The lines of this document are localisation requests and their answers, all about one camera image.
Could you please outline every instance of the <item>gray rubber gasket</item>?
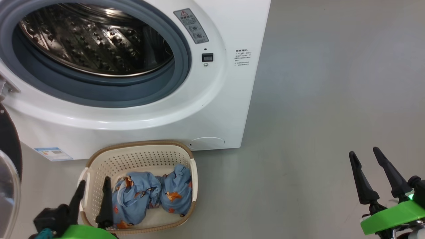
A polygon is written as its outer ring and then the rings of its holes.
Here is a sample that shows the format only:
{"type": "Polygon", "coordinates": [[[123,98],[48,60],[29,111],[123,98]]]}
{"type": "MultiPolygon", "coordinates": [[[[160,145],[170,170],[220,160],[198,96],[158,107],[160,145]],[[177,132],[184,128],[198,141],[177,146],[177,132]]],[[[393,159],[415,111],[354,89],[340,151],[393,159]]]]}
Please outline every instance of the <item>gray rubber gasket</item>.
{"type": "Polygon", "coordinates": [[[113,7],[152,26],[168,42],[174,60],[151,74],[111,82],[62,66],[34,49],[16,26],[29,12],[62,3],[60,0],[3,0],[0,2],[0,57],[22,80],[54,97],[81,105],[124,108],[145,105],[174,92],[186,79],[191,65],[189,45],[166,15],[140,0],[87,0],[113,7]]]}

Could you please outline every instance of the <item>small button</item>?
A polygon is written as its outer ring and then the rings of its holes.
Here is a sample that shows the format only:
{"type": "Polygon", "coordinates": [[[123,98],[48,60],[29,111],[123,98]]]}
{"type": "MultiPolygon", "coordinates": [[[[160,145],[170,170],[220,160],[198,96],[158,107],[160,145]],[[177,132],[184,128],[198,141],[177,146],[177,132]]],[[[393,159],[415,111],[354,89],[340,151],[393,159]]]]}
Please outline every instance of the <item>small button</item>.
{"type": "Polygon", "coordinates": [[[203,53],[202,54],[202,62],[210,62],[214,60],[213,53],[203,53]]]}
{"type": "Polygon", "coordinates": [[[190,30],[191,32],[194,32],[194,31],[199,30],[199,27],[198,27],[198,26],[189,26],[189,30],[190,30]]]}

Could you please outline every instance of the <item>basket handle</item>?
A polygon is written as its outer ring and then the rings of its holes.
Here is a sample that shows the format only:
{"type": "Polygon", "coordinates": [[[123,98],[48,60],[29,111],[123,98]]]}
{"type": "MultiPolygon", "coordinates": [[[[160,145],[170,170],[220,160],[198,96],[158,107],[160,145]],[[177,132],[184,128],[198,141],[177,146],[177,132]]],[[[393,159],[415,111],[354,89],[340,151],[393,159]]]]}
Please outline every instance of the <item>basket handle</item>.
{"type": "Polygon", "coordinates": [[[194,159],[190,159],[190,173],[192,174],[192,202],[196,202],[198,197],[198,169],[194,159]]]}
{"type": "Polygon", "coordinates": [[[78,184],[82,181],[82,180],[86,180],[86,186],[85,186],[85,191],[84,191],[84,203],[83,201],[80,202],[80,207],[79,210],[80,212],[84,211],[85,206],[87,205],[87,201],[88,201],[88,193],[87,193],[87,189],[88,189],[88,185],[90,182],[90,173],[88,172],[88,168],[84,168],[84,170],[81,172],[80,177],[78,178],[78,184]]]}

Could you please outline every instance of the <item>brown basket rim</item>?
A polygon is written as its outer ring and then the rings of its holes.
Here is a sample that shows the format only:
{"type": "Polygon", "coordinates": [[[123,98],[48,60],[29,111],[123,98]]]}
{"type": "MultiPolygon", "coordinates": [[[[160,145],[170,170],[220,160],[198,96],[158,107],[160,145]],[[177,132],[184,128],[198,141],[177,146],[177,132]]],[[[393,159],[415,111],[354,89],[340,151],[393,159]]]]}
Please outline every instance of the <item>brown basket rim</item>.
{"type": "MultiPolygon", "coordinates": [[[[94,153],[93,156],[90,157],[90,159],[88,160],[88,162],[86,164],[86,168],[89,168],[91,166],[91,164],[93,163],[93,161],[100,154],[102,154],[104,152],[114,150],[114,149],[119,149],[119,148],[127,148],[127,147],[134,147],[134,146],[147,146],[147,145],[174,145],[174,146],[178,146],[178,147],[183,148],[187,152],[187,154],[189,155],[189,157],[191,159],[194,159],[192,151],[190,151],[190,149],[186,145],[184,145],[180,142],[177,142],[177,141],[174,141],[174,140],[151,140],[151,141],[139,141],[139,142],[117,144],[117,145],[112,145],[112,146],[108,146],[108,147],[105,147],[103,149],[100,149],[96,153],[94,153]]],[[[182,225],[183,223],[185,223],[189,219],[190,215],[192,215],[193,211],[195,210],[195,207],[196,207],[196,201],[192,201],[192,205],[190,206],[189,212],[184,217],[182,217],[180,221],[172,223],[172,224],[167,224],[167,225],[163,225],[163,226],[159,226],[159,227],[153,227],[153,228],[144,228],[144,229],[110,230],[110,232],[115,233],[117,235],[130,235],[130,234],[148,233],[148,232],[154,232],[154,231],[159,231],[159,230],[175,228],[175,227],[182,225]]],[[[82,219],[83,223],[93,227],[93,225],[89,222],[85,211],[81,211],[80,213],[81,213],[81,219],[82,219]]]]}

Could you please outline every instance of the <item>washing machine door opening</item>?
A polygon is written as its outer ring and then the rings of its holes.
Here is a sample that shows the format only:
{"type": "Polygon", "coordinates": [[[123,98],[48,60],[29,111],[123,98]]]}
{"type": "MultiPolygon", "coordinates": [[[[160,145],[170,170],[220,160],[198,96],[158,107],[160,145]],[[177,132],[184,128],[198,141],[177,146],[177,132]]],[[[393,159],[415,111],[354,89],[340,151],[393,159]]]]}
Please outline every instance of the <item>washing machine door opening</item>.
{"type": "Polygon", "coordinates": [[[46,56],[76,71],[105,77],[143,75],[173,58],[151,26],[122,11],[61,3],[26,15],[19,27],[46,56]]]}
{"type": "Polygon", "coordinates": [[[179,27],[140,0],[1,1],[0,58],[40,91],[104,108],[160,100],[191,65],[179,27]]]}

